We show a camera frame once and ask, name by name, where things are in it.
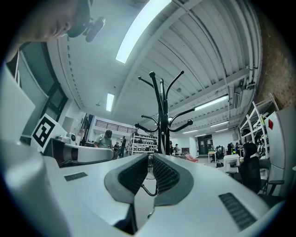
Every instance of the fluorescent light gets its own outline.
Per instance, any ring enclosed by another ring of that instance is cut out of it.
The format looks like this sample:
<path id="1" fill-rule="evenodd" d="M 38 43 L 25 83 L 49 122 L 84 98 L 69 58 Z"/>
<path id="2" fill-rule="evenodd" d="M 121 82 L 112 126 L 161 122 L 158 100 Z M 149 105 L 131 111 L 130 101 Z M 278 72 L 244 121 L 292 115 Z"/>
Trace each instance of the fluorescent light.
<path id="1" fill-rule="evenodd" d="M 116 60 L 126 63 L 131 51 L 137 43 L 144 30 L 153 21 L 153 19 L 171 2 L 171 0 L 150 0 L 137 15 L 116 55 Z"/>
<path id="2" fill-rule="evenodd" d="M 225 130 L 228 130 L 228 128 L 225 128 L 225 129 L 222 129 L 222 130 L 219 130 L 219 131 L 225 131 Z M 219 132 L 219 131 L 216 131 L 216 132 Z"/>
<path id="3" fill-rule="evenodd" d="M 204 104 L 202 104 L 200 106 L 195 107 L 194 111 L 204 109 L 206 107 L 212 106 L 214 104 L 220 103 L 220 102 L 228 100 L 228 99 L 229 99 L 229 95 L 221 96 L 221 97 L 219 97 L 219 98 L 217 98 L 215 100 L 212 100 L 210 102 L 207 102 L 207 103 L 204 103 Z"/>
<path id="4" fill-rule="evenodd" d="M 183 132 L 183 134 L 185 134 L 185 133 L 190 133 L 190 132 L 195 132 L 195 131 L 197 131 L 197 130 L 193 130 L 193 131 L 186 131 L 186 132 Z"/>
<path id="5" fill-rule="evenodd" d="M 223 122 L 223 123 L 220 123 L 220 124 L 215 124 L 215 125 L 212 125 L 211 127 L 216 127 L 216 126 L 220 126 L 220 125 L 223 125 L 223 124 L 228 124 L 229 121 L 226 121 L 226 122 Z"/>
<path id="6" fill-rule="evenodd" d="M 106 102 L 106 110 L 111 112 L 112 104 L 113 104 L 114 95 L 107 94 L 107 102 Z"/>

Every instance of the office chair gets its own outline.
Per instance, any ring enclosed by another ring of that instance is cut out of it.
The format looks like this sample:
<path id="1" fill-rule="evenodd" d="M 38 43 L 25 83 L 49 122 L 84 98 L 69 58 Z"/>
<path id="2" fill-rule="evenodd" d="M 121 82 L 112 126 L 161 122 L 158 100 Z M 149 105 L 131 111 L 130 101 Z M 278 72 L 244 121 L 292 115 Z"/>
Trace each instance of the office chair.
<path id="1" fill-rule="evenodd" d="M 236 164 L 236 161 L 229 162 L 231 168 L 238 168 L 239 172 L 236 171 L 227 171 L 226 173 L 229 174 L 230 177 L 241 183 L 241 175 L 240 175 L 240 165 Z"/>
<path id="2" fill-rule="evenodd" d="M 261 179 L 261 190 L 263 191 L 263 194 L 266 194 L 267 192 L 267 186 L 268 186 L 268 178 L 269 178 L 269 172 L 270 172 L 270 160 L 269 159 L 260 159 L 259 160 L 259 168 L 265 168 L 267 169 L 267 178 Z"/>
<path id="3" fill-rule="evenodd" d="M 261 177 L 260 177 L 260 168 L 268 167 L 268 161 L 259 160 L 258 157 L 250 157 L 255 154 L 257 151 L 257 146 L 253 143 L 244 144 L 244 150 L 246 151 L 244 162 L 240 165 L 240 175 L 242 184 L 247 188 L 251 189 L 255 193 L 261 190 Z M 266 185 L 272 185 L 270 192 L 267 194 L 258 194 L 269 207 L 273 207 L 277 203 L 283 201 L 283 197 L 273 196 L 273 192 L 276 188 L 276 185 L 284 184 L 284 180 L 267 180 Z"/>

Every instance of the coat rack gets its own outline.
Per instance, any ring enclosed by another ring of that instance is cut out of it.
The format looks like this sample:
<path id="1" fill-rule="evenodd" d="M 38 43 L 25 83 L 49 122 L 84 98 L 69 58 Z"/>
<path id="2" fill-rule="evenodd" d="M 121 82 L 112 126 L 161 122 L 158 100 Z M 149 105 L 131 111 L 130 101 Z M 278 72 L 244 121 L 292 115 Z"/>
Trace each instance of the coat rack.
<path id="1" fill-rule="evenodd" d="M 176 129 L 171 128 L 173 121 L 177 117 L 194 111 L 194 108 L 177 114 L 175 117 L 173 117 L 173 119 L 171 121 L 168 120 L 167 95 L 168 95 L 168 92 L 169 92 L 170 88 L 172 87 L 172 85 L 176 82 L 176 80 L 182 74 L 184 74 L 184 71 L 181 71 L 177 75 L 177 77 L 168 86 L 166 92 L 165 92 L 165 88 L 164 88 L 164 80 L 163 79 L 160 80 L 160 91 L 158 90 L 157 82 L 156 82 L 156 78 L 155 78 L 155 72 L 149 73 L 149 76 L 152 79 L 152 83 L 144 80 L 140 76 L 138 77 L 139 80 L 150 85 L 155 90 L 156 99 L 157 99 L 157 103 L 158 103 L 158 120 L 156 120 L 155 118 L 150 117 L 150 116 L 142 115 L 141 116 L 142 118 L 153 120 L 156 123 L 156 126 L 157 126 L 156 129 L 150 130 L 150 129 L 147 129 L 147 128 L 139 125 L 138 123 L 135 124 L 135 127 L 140 128 L 140 129 L 144 130 L 145 132 L 158 131 L 158 153 L 170 155 L 170 131 L 171 132 L 178 132 L 178 131 L 186 128 L 187 126 L 190 126 L 193 124 L 193 121 L 190 119 L 185 124 L 181 125 L 180 127 L 176 128 Z"/>

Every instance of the bag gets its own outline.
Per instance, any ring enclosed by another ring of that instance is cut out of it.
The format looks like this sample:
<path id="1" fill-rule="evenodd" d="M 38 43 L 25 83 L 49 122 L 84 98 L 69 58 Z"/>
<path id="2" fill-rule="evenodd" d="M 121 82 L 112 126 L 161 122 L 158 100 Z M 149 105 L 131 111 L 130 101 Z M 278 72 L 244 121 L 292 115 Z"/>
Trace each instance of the bag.
<path id="1" fill-rule="evenodd" d="M 217 162 L 217 164 L 216 164 L 216 168 L 220 168 L 220 167 L 223 167 L 224 166 L 224 164 L 222 163 L 222 162 Z"/>

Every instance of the desk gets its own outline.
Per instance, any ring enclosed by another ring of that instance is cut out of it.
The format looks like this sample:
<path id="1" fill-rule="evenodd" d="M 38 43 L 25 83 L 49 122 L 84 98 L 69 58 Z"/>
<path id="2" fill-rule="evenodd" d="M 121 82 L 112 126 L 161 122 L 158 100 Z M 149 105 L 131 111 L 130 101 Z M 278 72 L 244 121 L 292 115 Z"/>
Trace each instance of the desk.
<path id="1" fill-rule="evenodd" d="M 224 158 L 223 158 L 224 167 L 225 167 L 224 168 L 224 172 L 227 171 L 227 164 L 231 160 L 236 160 L 236 164 L 239 164 L 240 163 L 240 156 L 239 156 L 239 154 L 233 154 L 233 155 L 224 156 Z"/>
<path id="2" fill-rule="evenodd" d="M 216 151 L 209 151 L 208 152 L 208 157 L 209 157 L 209 163 L 210 163 L 210 155 L 212 155 L 212 154 L 215 154 L 215 163 L 217 162 L 217 159 L 216 159 Z"/>

